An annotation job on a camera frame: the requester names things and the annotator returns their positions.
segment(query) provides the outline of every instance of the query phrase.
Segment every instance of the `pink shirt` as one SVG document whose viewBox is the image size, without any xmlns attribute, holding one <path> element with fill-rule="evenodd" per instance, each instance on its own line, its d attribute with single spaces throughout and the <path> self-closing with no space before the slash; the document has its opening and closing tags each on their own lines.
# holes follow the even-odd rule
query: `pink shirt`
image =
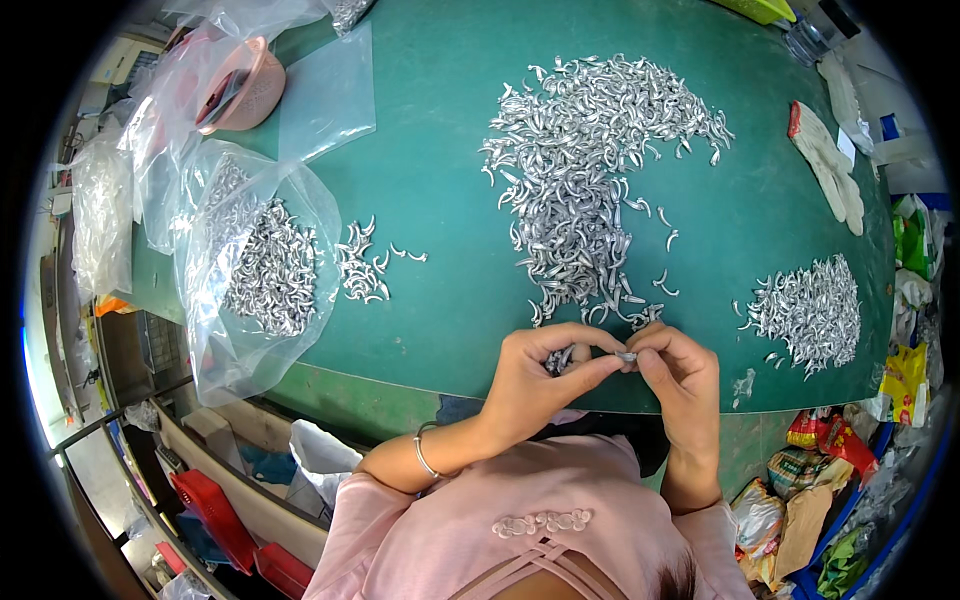
<svg viewBox="0 0 960 600">
<path fill-rule="evenodd" d="M 752 599 L 735 535 L 726 502 L 671 518 L 622 436 L 524 442 L 420 499 L 351 475 L 303 599 L 448 598 L 497 564 L 555 546 L 585 555 L 628 598 L 657 597 L 660 568 L 689 551 L 697 598 Z"/>
</svg>

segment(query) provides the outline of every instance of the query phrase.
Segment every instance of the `pink basket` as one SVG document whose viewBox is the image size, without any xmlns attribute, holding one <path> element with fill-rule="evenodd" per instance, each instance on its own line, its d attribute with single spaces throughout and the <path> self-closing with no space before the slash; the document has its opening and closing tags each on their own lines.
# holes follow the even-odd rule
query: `pink basket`
<svg viewBox="0 0 960 600">
<path fill-rule="evenodd" d="M 210 79 L 206 92 L 200 96 L 198 112 L 224 77 L 231 71 L 245 68 L 250 54 L 253 54 L 250 76 L 240 87 L 230 106 L 224 110 L 224 114 L 200 129 L 203 135 L 210 135 L 217 130 L 241 132 L 256 127 L 273 112 L 280 95 L 283 94 L 287 74 L 280 61 L 267 50 L 267 39 L 264 36 L 248 39 L 247 46 L 249 51 L 247 48 L 237 48 L 227 57 Z"/>
</svg>

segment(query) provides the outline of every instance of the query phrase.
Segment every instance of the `cotton glove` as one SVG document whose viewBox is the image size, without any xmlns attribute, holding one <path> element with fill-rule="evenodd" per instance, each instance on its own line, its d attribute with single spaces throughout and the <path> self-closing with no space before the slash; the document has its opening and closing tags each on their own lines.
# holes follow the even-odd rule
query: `cotton glove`
<svg viewBox="0 0 960 600">
<path fill-rule="evenodd" d="M 846 221 L 853 235 L 863 235 L 863 201 L 850 176 L 853 163 L 837 150 L 827 126 L 813 110 L 794 101 L 787 136 L 810 163 L 837 221 Z"/>
</svg>

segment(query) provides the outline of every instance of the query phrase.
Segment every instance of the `green table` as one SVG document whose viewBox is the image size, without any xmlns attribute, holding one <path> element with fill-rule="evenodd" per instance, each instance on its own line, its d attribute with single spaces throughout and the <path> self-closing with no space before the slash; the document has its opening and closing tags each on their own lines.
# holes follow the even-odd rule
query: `green table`
<svg viewBox="0 0 960 600">
<path fill-rule="evenodd" d="M 337 198 L 346 225 L 376 215 L 372 252 L 390 242 L 429 252 L 421 264 L 394 260 L 383 277 L 393 299 L 369 305 L 342 296 L 320 341 L 300 361 L 457 396 L 483 397 L 492 381 L 500 340 L 530 325 L 527 299 L 539 290 L 507 233 L 512 217 L 496 210 L 506 188 L 490 188 L 477 154 L 496 115 L 502 82 L 519 84 L 530 63 L 551 66 L 591 54 L 622 52 L 667 64 L 708 107 L 722 108 L 736 133 L 732 150 L 710 167 L 711 149 L 691 140 L 693 155 L 648 161 L 627 177 L 633 193 L 663 205 L 680 231 L 671 253 L 669 229 L 656 217 L 624 210 L 634 234 L 624 270 L 635 293 L 666 304 L 663 318 L 720 356 L 721 408 L 759 412 L 853 401 L 876 392 L 887 346 L 893 282 L 893 236 L 888 195 L 869 161 L 854 170 L 866 208 L 865 233 L 854 237 L 837 223 L 804 158 L 786 137 L 789 105 L 813 108 L 832 132 L 826 86 L 815 70 L 791 59 L 772 28 L 710 2 L 603 2 L 577 0 L 483 3 L 382 0 L 368 19 L 373 30 L 377 130 L 321 156 L 310 167 Z M 285 33 L 276 55 L 290 64 L 333 39 L 329 21 Z M 223 134 L 276 157 L 278 112 L 249 132 Z M 143 246 L 134 253 L 135 304 L 177 314 L 169 259 Z M 802 383 L 803 369 L 774 371 L 763 357 L 785 354 L 783 342 L 738 331 L 744 320 L 731 309 L 753 297 L 755 277 L 809 268 L 813 258 L 842 252 L 859 284 L 862 334 L 857 357 Z M 669 268 L 679 288 L 668 298 L 650 281 Z M 160 273 L 153 287 L 154 272 Z M 575 306 L 555 321 L 579 319 Z M 626 339 L 616 317 L 605 323 Z M 733 382 L 756 370 L 750 397 L 734 398 Z M 616 373 L 574 406 L 622 412 L 657 412 L 658 404 L 635 374 Z"/>
</svg>

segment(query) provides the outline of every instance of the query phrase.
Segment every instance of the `silver bangle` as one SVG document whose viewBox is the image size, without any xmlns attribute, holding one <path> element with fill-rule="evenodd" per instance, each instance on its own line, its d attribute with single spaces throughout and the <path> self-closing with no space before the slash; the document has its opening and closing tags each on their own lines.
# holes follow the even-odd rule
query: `silver bangle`
<svg viewBox="0 0 960 600">
<path fill-rule="evenodd" d="M 417 451 L 417 460 L 420 461 L 420 466 L 423 467 L 423 470 L 429 473 L 431 477 L 433 477 L 434 479 L 453 479 L 454 477 L 460 474 L 459 470 L 453 473 L 452 475 L 444 475 L 439 471 L 436 471 L 430 468 L 430 466 L 426 464 L 426 460 L 423 458 L 423 450 L 420 449 L 420 442 L 423 440 L 423 430 L 426 429 L 427 427 L 439 427 L 439 426 L 440 424 L 434 420 L 429 420 L 428 422 L 421 425 L 420 429 L 417 430 L 417 435 L 414 436 L 414 449 Z"/>
</svg>

